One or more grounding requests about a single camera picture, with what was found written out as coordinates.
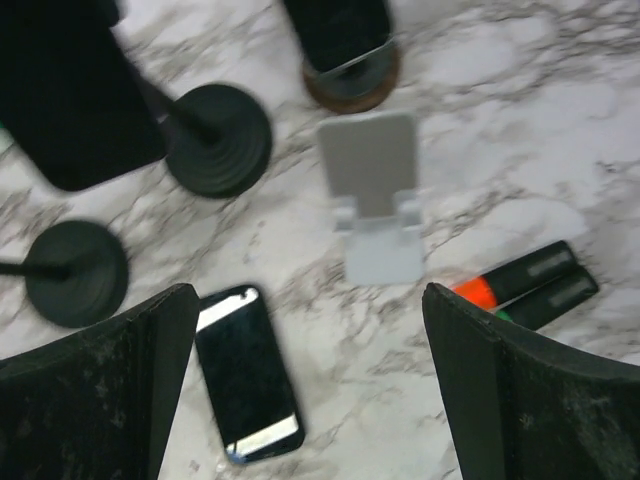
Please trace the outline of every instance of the stand pole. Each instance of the stand pole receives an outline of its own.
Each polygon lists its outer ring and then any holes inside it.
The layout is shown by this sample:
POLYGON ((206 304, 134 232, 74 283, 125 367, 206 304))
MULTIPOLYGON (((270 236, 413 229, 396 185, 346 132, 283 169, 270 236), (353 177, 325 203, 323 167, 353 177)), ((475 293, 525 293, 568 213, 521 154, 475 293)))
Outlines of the stand pole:
POLYGON ((0 275, 12 277, 37 277, 44 280, 64 281, 71 269, 61 265, 29 265, 25 263, 0 262, 0 275))
POLYGON ((142 77, 140 78, 156 97, 160 106, 164 108, 176 121, 182 123, 187 127, 187 129, 191 130, 201 142, 207 145, 213 145, 214 143, 218 143, 222 140, 222 132, 216 125, 211 125, 199 115, 181 107, 175 100, 169 97, 153 83, 142 77))

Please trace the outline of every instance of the cork coaster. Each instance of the cork coaster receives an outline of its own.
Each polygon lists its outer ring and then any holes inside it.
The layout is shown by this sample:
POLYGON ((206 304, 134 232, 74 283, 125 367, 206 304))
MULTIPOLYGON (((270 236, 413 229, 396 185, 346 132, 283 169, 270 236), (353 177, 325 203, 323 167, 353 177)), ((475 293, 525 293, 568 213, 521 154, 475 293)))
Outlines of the cork coaster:
POLYGON ((337 98, 322 91, 314 82, 314 77, 304 67, 302 68, 302 79, 309 95, 321 106, 339 115, 350 115, 371 110, 386 100, 398 83, 400 64, 400 49, 394 46, 393 62, 386 78, 366 95, 350 99, 337 98))

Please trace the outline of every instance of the smartphone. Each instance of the smartphone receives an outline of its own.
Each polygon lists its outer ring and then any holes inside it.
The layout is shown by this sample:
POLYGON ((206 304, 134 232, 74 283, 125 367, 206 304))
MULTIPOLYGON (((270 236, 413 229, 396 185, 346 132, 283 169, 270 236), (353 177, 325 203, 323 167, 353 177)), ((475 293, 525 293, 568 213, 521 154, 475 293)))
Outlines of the smartphone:
POLYGON ((0 2, 0 122, 43 176, 67 192, 167 152, 100 5, 115 3, 0 2))
POLYGON ((228 458, 291 452, 305 430, 269 311, 255 285, 201 299, 196 350, 228 458))
POLYGON ((385 0, 282 0, 309 66, 334 73, 389 45, 385 0))

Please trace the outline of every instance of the orange highlighter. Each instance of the orange highlighter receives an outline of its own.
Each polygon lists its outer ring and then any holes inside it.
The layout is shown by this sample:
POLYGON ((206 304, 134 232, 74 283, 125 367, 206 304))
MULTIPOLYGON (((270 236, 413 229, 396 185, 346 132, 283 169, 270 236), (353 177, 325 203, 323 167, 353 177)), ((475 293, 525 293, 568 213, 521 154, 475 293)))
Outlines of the orange highlighter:
POLYGON ((579 267, 565 241, 552 243, 453 288, 471 303, 492 310, 579 267))

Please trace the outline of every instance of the white phone stand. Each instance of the white phone stand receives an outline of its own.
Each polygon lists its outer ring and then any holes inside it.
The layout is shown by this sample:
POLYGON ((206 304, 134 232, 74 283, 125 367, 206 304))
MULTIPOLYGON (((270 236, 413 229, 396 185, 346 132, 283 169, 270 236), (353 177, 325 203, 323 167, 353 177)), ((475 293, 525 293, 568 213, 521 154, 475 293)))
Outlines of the white phone stand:
POLYGON ((386 111, 334 117, 320 123, 317 135, 336 231, 344 237, 347 280, 389 285, 422 278, 413 116, 386 111))

